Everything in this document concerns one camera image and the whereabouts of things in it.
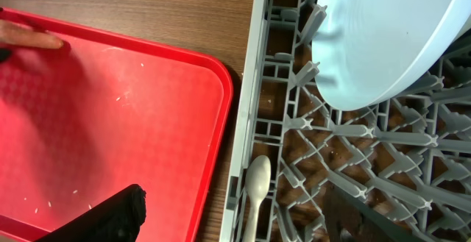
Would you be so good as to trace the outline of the orange carrot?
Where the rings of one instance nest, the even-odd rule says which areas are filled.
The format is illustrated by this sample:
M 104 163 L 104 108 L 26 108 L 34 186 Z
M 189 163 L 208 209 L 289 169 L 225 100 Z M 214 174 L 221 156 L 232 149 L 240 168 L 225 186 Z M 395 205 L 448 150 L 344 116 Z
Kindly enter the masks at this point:
M 9 21 L 1 20 L 1 47 L 6 45 L 60 49 L 63 46 L 63 41 L 54 35 L 35 32 Z

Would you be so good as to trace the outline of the light blue plate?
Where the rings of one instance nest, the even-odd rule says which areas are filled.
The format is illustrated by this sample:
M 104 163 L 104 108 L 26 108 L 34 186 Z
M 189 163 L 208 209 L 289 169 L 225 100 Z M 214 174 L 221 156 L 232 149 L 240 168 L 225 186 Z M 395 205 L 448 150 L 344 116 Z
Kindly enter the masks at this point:
M 470 0 L 318 0 L 326 18 L 312 40 L 315 82 L 338 110 L 396 96 L 458 37 Z

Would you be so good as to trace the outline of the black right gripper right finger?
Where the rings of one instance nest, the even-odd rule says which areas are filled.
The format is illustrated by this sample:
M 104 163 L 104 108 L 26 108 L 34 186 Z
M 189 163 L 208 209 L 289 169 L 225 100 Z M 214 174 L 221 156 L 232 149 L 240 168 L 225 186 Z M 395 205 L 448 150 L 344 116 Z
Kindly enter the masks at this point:
M 419 242 L 419 238 L 335 185 L 323 196 L 330 242 Z

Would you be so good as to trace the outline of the white plastic spoon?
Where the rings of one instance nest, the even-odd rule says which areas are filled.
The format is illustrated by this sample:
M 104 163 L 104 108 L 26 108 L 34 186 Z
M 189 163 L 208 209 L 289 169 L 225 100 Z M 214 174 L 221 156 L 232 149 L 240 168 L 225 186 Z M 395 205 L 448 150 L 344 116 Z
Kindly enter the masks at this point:
M 269 191 L 271 171 L 270 160 L 265 155 L 256 157 L 247 170 L 245 188 L 249 197 L 250 208 L 243 242 L 255 241 L 260 205 Z

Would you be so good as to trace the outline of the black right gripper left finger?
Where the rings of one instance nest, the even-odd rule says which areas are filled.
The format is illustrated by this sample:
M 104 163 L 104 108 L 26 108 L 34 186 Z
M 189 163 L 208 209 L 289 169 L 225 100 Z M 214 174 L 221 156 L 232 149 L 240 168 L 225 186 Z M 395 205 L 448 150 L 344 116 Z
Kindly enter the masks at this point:
M 37 242 L 136 242 L 146 220 L 146 192 L 131 184 Z

